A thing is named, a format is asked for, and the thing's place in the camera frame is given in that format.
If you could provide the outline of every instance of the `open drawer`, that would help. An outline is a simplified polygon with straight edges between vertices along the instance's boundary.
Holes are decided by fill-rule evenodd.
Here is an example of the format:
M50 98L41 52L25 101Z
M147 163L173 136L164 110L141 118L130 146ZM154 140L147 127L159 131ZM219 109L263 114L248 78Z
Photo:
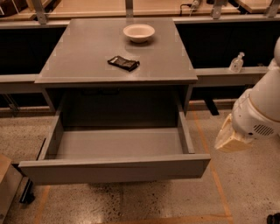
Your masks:
M199 178L174 89L68 89L38 161L20 169L37 185Z

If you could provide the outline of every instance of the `cardboard box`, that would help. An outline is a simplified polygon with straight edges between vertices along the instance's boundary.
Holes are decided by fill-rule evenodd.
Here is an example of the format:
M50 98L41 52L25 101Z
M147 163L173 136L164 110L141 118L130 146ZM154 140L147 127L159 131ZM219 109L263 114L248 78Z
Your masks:
M0 154L0 224L9 211L22 175L11 164L11 159Z

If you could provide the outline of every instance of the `orange line on floor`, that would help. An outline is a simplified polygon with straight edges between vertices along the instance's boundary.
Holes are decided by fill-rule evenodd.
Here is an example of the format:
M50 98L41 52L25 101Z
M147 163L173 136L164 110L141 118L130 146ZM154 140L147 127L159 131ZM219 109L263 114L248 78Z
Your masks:
M193 118L194 118L194 121L195 121L195 124L198 128L198 131L199 131L199 136L200 136L200 139L201 139L201 142L203 144L203 148L205 150L206 153L209 153L210 154L210 150L209 150L209 146L207 144L207 140L206 140L206 137L204 135L204 132L200 126L200 121L199 121L199 118L198 118L198 115L195 111L192 111L192 115L193 115ZM215 169L215 166L214 166L214 163L213 161L211 160L210 161L210 171L213 175L213 179L214 179L214 182L217 186L217 189L218 189L218 192L219 192L219 195L220 195L220 200L221 200L221 203L224 207L224 210L225 210L225 213L226 213L226 217L227 217L227 222L230 223L230 224L233 224L234 223L234 220L233 220L233 216L230 212L230 209L229 209L229 205L228 205L228 200L226 198L226 195L224 193L224 190L221 186L221 181L220 181L220 178L218 176L218 173Z
M225 214L207 214L207 215L191 215L184 217L160 218L152 220L133 220L110 222L110 224L182 224L195 223L204 221L225 221L227 216Z
M46 204L49 192L50 192L50 188L51 187L49 185L45 186L45 188L44 188L44 191L43 191L43 194L42 194L42 197L41 197L41 201L40 201L40 204L38 206L38 209L37 209L37 212L36 212L36 215L35 215L35 218L34 218L34 222L33 222L34 224L41 223L42 214L43 214L44 209L45 209L45 204Z

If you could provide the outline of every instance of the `plastic bottle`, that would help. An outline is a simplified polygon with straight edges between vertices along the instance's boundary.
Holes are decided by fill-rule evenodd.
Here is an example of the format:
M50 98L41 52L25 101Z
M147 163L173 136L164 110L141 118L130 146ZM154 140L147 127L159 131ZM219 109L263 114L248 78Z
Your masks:
M229 66L229 70L233 73L239 73L242 70L242 66L243 66L243 59L242 57L244 57L245 54L244 52L240 52L238 57L233 59L230 66Z

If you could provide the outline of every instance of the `gray tabletop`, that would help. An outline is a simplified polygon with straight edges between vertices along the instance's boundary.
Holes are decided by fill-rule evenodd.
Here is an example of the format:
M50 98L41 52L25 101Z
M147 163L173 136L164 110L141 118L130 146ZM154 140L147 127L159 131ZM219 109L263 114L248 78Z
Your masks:
M123 34L132 24L147 24L155 34L136 44ZM139 60L128 72L108 60L120 55ZM73 19L36 79L37 83L167 82L194 83L197 76L171 18Z

